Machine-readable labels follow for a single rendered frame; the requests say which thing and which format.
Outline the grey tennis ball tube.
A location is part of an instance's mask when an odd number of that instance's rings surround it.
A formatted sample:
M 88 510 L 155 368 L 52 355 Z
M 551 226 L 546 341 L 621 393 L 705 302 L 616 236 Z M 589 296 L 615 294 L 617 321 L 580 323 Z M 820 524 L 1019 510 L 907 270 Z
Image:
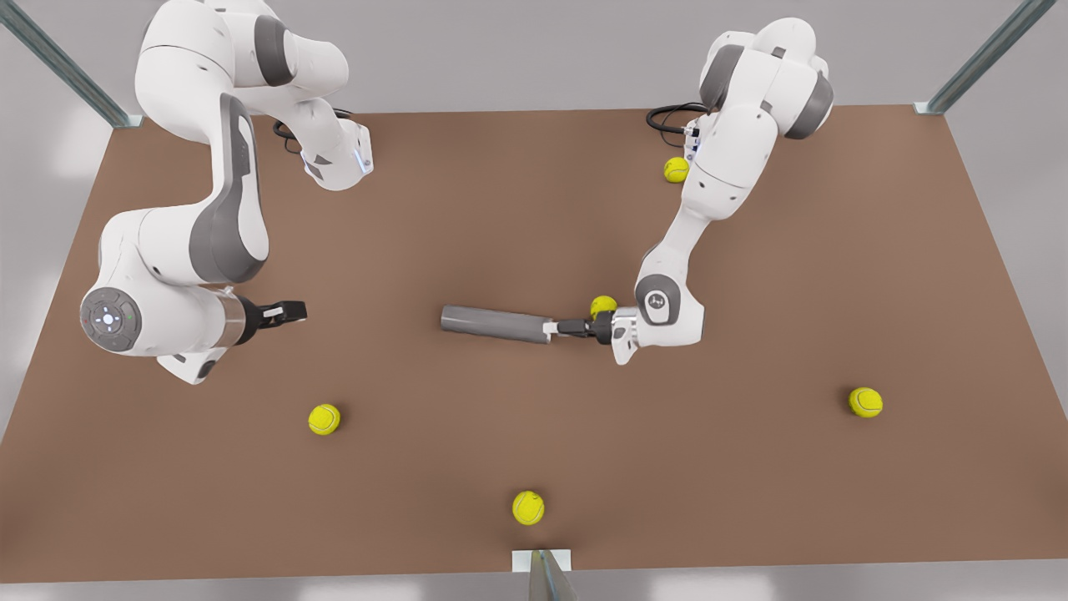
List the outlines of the grey tennis ball tube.
M 547 326 L 551 325 L 552 320 L 527 313 L 446 305 L 442 309 L 440 319 L 443 331 L 464 332 L 464 334 L 504 341 L 523 341 L 535 345 L 549 345 L 551 341 L 551 332 L 547 331 Z

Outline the silver frame post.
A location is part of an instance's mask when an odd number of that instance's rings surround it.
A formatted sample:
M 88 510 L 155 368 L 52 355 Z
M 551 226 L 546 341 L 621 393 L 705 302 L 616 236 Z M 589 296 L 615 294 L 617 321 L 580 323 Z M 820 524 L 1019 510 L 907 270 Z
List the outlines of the silver frame post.
M 70 86 L 109 126 L 134 129 L 142 125 L 142 115 L 126 113 L 119 107 L 14 0 L 0 0 L 0 23 L 4 23 L 16 39 L 22 42 L 42 64 Z
M 913 102 L 913 110 L 918 115 L 943 115 L 965 92 L 980 80 L 989 68 L 1007 53 L 1034 23 L 1045 17 L 1058 0 L 1023 0 L 1015 7 L 1003 23 L 984 41 L 984 44 L 965 61 L 965 64 L 951 76 L 927 102 Z
M 527 601 L 577 601 L 567 576 L 572 571 L 572 550 L 514 550 L 511 570 L 529 573 Z

